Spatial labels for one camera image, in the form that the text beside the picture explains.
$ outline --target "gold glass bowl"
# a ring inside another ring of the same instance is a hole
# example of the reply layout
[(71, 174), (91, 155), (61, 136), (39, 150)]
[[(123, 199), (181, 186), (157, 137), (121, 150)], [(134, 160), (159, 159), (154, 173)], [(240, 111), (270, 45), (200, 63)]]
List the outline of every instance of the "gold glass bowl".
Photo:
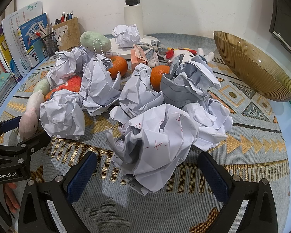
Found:
[(271, 57), (229, 33), (213, 35), (221, 57), (239, 79), (270, 100), (291, 101), (291, 79)]

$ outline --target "finger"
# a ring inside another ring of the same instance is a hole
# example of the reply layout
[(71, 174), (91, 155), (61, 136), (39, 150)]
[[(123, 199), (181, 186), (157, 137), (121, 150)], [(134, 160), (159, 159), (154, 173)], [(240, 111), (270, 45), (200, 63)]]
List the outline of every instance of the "finger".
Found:
[(9, 197), (5, 197), (5, 203), (8, 205), (9, 207), (9, 210), (12, 212), (12, 213), (16, 213), (16, 208), (13, 206), (11, 200), (9, 199)]
[(20, 208), (16, 197), (12, 191), (12, 189), (8, 186), (8, 185), (4, 185), (4, 192), (6, 193), (6, 195), (9, 197), (10, 201), (12, 202), (13, 206), (17, 209)]
[(8, 183), (8, 186), (11, 188), (11, 189), (16, 189), (17, 186), (15, 183)]

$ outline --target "plaid plush toy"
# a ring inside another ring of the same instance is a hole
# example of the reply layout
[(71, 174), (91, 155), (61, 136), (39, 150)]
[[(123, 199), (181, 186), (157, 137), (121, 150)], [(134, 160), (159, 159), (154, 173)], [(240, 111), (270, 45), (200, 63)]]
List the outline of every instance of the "plaid plush toy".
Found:
[(151, 44), (138, 42), (138, 46), (140, 46), (148, 59), (148, 66), (153, 68), (158, 65), (166, 65), (167, 62), (164, 60), (164, 56), (167, 52), (167, 47), (164, 46), (160, 41), (151, 40)]

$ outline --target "mandarin orange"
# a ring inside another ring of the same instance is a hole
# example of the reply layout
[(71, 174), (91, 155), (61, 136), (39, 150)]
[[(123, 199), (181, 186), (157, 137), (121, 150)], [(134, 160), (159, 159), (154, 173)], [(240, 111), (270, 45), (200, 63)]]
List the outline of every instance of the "mandarin orange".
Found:
[(118, 72), (120, 72), (121, 77), (124, 76), (128, 70), (127, 61), (121, 56), (113, 56), (110, 59), (113, 63), (113, 67), (108, 70), (111, 73), (111, 78), (116, 79)]
[(162, 74), (169, 74), (169, 69), (170, 67), (167, 65), (159, 65), (152, 68), (150, 81), (156, 92), (161, 91)]

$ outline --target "pencil holder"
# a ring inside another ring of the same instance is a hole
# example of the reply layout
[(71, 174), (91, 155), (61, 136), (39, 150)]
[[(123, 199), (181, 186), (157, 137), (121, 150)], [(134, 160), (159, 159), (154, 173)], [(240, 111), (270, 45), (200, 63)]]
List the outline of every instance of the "pencil holder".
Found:
[(56, 51), (59, 51), (54, 32), (42, 38), (42, 42), (49, 57), (52, 57)]

